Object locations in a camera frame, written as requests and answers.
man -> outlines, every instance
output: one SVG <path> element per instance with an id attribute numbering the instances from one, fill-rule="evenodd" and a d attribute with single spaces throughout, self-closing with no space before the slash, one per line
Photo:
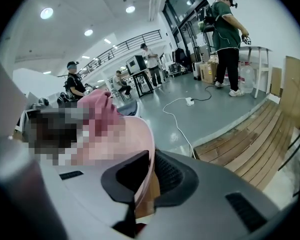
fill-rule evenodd
<path id="1" fill-rule="evenodd" d="M 70 61 L 66 68 L 68 69 L 68 78 L 66 80 L 67 86 L 70 88 L 74 98 L 80 100 L 86 91 L 86 88 L 80 81 L 80 78 L 76 75 L 78 62 Z"/>
<path id="2" fill-rule="evenodd" d="M 118 92 L 125 91 L 125 94 L 124 94 L 125 97 L 126 98 L 130 97 L 129 94 L 130 94 L 130 91 L 131 91 L 131 86 L 127 85 L 127 83 L 121 79 L 121 71 L 120 70 L 117 70 L 115 72 L 115 76 L 112 79 L 112 83 L 113 83 L 114 88 Z"/>
<path id="3" fill-rule="evenodd" d="M 226 69 L 230 81 L 229 95 L 232 97 L 243 96 L 244 92 L 238 88 L 238 63 L 241 39 L 248 37 L 245 27 L 232 15 L 230 6 L 233 0 L 217 0 L 211 6 L 212 16 L 216 19 L 213 32 L 213 43 L 218 53 L 219 64 L 216 69 L 217 88 L 224 87 Z"/>
<path id="4" fill-rule="evenodd" d="M 159 71 L 159 63 L 158 63 L 158 54 L 154 54 L 145 43 L 141 44 L 140 48 L 143 50 L 142 56 L 145 60 L 147 60 L 147 68 L 150 71 L 152 84 L 154 87 L 160 87 L 162 85 L 160 71 Z"/>

backpack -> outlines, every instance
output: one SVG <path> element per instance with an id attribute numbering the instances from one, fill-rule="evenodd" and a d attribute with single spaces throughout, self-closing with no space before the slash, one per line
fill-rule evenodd
<path id="1" fill-rule="evenodd" d="M 218 20 L 219 15 L 217 17 L 213 16 L 212 7 L 202 7 L 197 15 L 198 27 L 201 32 L 205 32 L 206 28 L 214 27 L 214 24 Z"/>
<path id="2" fill-rule="evenodd" d="M 73 100 L 73 99 L 75 99 L 75 96 L 74 96 L 74 94 L 71 92 L 70 87 L 68 86 L 68 79 L 69 79 L 69 78 L 72 78 L 73 81 L 74 81 L 74 83 L 75 83 L 75 85 L 77 85 L 75 78 L 74 78 L 72 75 L 69 75 L 68 78 L 67 78 L 67 80 L 64 82 L 64 86 L 63 86 L 63 87 L 65 88 L 65 92 L 66 92 L 66 94 L 68 95 L 69 99 L 70 99 L 70 100 Z"/>

wooden board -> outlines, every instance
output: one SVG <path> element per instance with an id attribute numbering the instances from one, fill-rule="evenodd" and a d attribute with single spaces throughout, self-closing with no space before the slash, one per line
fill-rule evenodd
<path id="1" fill-rule="evenodd" d="M 226 167 L 262 190 L 283 162 L 294 123 L 272 101 L 254 115 L 197 150 L 204 152 L 201 160 Z"/>
<path id="2" fill-rule="evenodd" d="M 243 129 L 249 126 L 265 109 L 270 105 L 271 101 L 267 100 L 256 112 L 254 112 L 249 118 L 238 124 L 235 128 L 226 132 L 225 134 L 195 148 L 195 151 L 199 156 L 203 155 L 210 150 L 219 147 L 221 144 L 230 140 L 233 136 L 240 133 Z"/>
<path id="3" fill-rule="evenodd" d="M 257 186 L 262 179 L 266 176 L 269 172 L 271 167 L 274 165 L 275 161 L 277 160 L 279 154 L 283 151 L 284 143 L 286 142 L 286 138 L 288 136 L 289 130 L 291 128 L 291 121 L 287 120 L 284 125 L 284 132 L 280 138 L 280 142 L 276 145 L 275 150 L 273 152 L 268 152 L 268 155 L 262 156 L 263 161 L 265 162 L 260 171 L 249 181 L 250 184 Z"/>
<path id="4" fill-rule="evenodd" d="M 281 115 L 281 111 L 277 110 L 275 115 L 271 119 L 270 123 L 266 126 L 266 128 L 259 135 L 259 137 L 244 152 L 242 152 L 237 158 L 232 160 L 230 163 L 226 164 L 225 167 L 227 169 L 229 169 L 230 171 L 234 172 L 239 167 L 244 165 L 267 140 L 270 133 L 274 129 L 280 115 Z"/>
<path id="5" fill-rule="evenodd" d="M 280 108 L 300 128 L 300 60 L 285 57 L 285 73 Z"/>
<path id="6" fill-rule="evenodd" d="M 237 136 L 227 141 L 215 150 L 216 158 L 211 163 L 224 166 L 237 156 L 239 156 L 246 148 L 248 148 L 267 127 L 272 117 L 277 111 L 278 106 L 274 103 L 270 104 L 267 109 L 246 129 Z"/>
<path id="7" fill-rule="evenodd" d="M 278 171 L 280 165 L 283 163 L 285 159 L 285 155 L 287 153 L 288 147 L 291 142 L 291 137 L 294 131 L 294 125 L 291 123 L 290 128 L 288 131 L 288 135 L 285 139 L 285 143 L 283 144 L 283 147 L 281 149 L 281 152 L 274 162 L 274 165 L 271 167 L 271 169 L 267 172 L 267 174 L 264 176 L 264 178 L 260 181 L 260 183 L 256 186 L 258 189 L 263 190 L 271 181 L 271 179 L 275 176 L 276 172 Z"/>
<path id="8" fill-rule="evenodd" d="M 271 78 L 271 91 L 273 95 L 280 97 L 281 88 L 281 73 L 282 69 L 279 67 L 272 68 L 272 78 Z"/>
<path id="9" fill-rule="evenodd" d="M 258 149 L 256 153 L 253 154 L 253 156 L 245 163 L 243 164 L 239 169 L 235 171 L 235 173 L 238 176 L 244 175 L 247 171 L 249 171 L 256 162 L 262 157 L 262 155 L 266 152 L 270 144 L 274 141 L 274 138 L 277 136 L 277 132 L 279 131 L 279 128 L 284 120 L 284 115 L 281 114 L 280 118 L 278 119 L 277 123 L 275 124 L 275 127 L 273 128 L 271 134 L 266 139 L 266 141 L 263 143 L 263 145 Z"/>

gray floor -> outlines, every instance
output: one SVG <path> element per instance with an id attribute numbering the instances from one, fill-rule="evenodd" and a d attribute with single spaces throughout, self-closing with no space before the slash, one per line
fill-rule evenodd
<path id="1" fill-rule="evenodd" d="M 190 149 L 187 141 L 178 131 L 174 117 L 164 113 L 163 108 L 178 98 L 208 98 L 210 95 L 205 91 L 205 87 L 210 84 L 195 81 L 191 73 L 175 78 L 169 77 L 167 81 L 160 88 L 156 88 L 154 94 L 148 94 L 139 99 L 137 93 L 133 92 L 132 96 L 141 104 L 141 117 L 152 129 L 155 145 L 164 151 L 189 155 Z M 253 94 L 230 97 L 229 86 L 222 89 L 209 87 L 208 90 L 212 94 L 209 100 L 195 100 L 194 105 L 187 106 L 186 101 L 181 99 L 165 109 L 175 115 L 179 128 L 191 144 L 247 114 L 266 97 L 262 91 L 259 91 L 257 99 L 254 99 Z M 114 104 L 120 107 L 123 102 L 115 99 Z"/>

plastic jug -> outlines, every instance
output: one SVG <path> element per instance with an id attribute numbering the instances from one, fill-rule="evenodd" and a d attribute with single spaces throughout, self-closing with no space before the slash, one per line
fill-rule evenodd
<path id="1" fill-rule="evenodd" d="M 254 89 L 254 78 L 254 69 L 249 65 L 249 62 L 245 62 L 240 70 L 240 89 L 246 94 L 252 93 Z"/>

